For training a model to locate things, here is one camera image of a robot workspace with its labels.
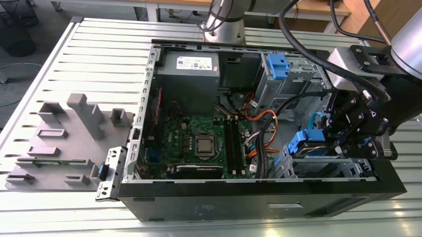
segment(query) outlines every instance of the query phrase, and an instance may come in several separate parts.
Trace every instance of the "floor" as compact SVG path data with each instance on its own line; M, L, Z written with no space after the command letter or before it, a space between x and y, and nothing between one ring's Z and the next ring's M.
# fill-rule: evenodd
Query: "floor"
M32 39L36 43L36 52L26 57L14 58L10 57L2 49L0 49L0 68L1 66L11 63L42 64L72 16L136 20L134 10L132 7L61 3L61 8L62 10L56 12L49 1L36 0L36 6L33 9L40 23L28 28ZM197 24L206 18L205 12L198 13L200 15L194 16L193 14L190 15L190 11L174 11L173 15L176 17L169 18L168 13L164 9L161 9L161 21ZM264 28L265 18L261 16L247 16L245 26ZM37 70L38 67L33 65L17 65L1 69L1 72L9 78L9 84L0 86L0 129L3 127L7 118L11 115L17 103L5 107L2 106L19 100L37 74Z

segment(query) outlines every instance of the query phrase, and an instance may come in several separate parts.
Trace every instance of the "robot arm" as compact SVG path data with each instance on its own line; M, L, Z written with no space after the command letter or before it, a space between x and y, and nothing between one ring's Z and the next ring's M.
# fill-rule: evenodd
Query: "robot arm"
M389 142L396 127L422 113L422 9L413 15L383 49L353 45L336 49L328 61L381 87L391 99L381 103L356 92L349 82L328 74L336 88L320 123L323 141L308 136L291 144L291 155L303 158L315 151L320 155L347 158L395 160Z
M289 0L213 0L206 22L200 26L208 42L243 43L244 12L276 14Z

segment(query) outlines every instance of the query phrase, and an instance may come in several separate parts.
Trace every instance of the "blue wire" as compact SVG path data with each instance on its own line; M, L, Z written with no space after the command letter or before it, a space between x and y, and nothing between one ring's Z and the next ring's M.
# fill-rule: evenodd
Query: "blue wire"
M9 105L13 105L13 104L15 104L15 103L18 103L18 102L19 102L19 100L17 100L17 101L14 101L13 103L9 103L9 104L6 104L6 105L0 105L0 108L6 107L6 106L9 106Z
M313 129L313 122L315 122L315 117L316 117L316 115L317 115L319 117L323 116L321 112L315 112L315 113L312 113L312 116L311 116L311 119L309 119L309 123L308 123L308 129Z

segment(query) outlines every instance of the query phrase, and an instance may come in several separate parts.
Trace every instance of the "metal bracket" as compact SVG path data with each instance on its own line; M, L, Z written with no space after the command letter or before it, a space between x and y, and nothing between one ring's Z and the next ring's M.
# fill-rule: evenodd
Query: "metal bracket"
M122 174L125 147L114 147L108 150L104 166L108 167L106 176L100 182L94 201L118 201L117 191Z

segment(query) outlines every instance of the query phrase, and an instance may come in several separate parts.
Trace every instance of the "aluminum extrusion table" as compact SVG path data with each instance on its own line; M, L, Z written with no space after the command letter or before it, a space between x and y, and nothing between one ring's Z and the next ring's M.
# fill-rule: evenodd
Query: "aluminum extrusion table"
M332 50L359 43L340 35L295 33L308 48ZM42 102L82 92L100 109L134 113L150 39L201 40L194 25L85 18L69 23L42 69L0 134L0 233L110 236L422 236L422 126L401 125L392 136L392 162L407 193L331 218L212 222L138 222L120 202L94 202L94 192L3 190L6 172L29 147ZM249 45L289 47L277 30L245 29Z
M180 9L180 10L189 10L189 11L205 11L209 10L209 5L202 4L185 4L185 3L164 3L154 0L60 0L52 1L52 7L56 11L61 10L60 2L69 2L69 3L88 3L88 4L101 4L101 5L114 5L114 6L132 6L132 7L144 7L148 12L148 20L150 22L158 22L158 10L160 9ZM328 12L324 14L319 13L308 13L305 11L299 10L297 16L295 16L295 9L291 9L291 12L285 14L287 18L299 18L299 19L308 19L308 20L319 20L327 21L327 26L324 28L324 33L335 33L336 29L333 27L331 15ZM268 20L273 23L277 14L264 14L259 12L245 12L247 15L257 15L257 16L267 16ZM336 21L340 25L344 18L349 15L349 11L337 11L336 12Z

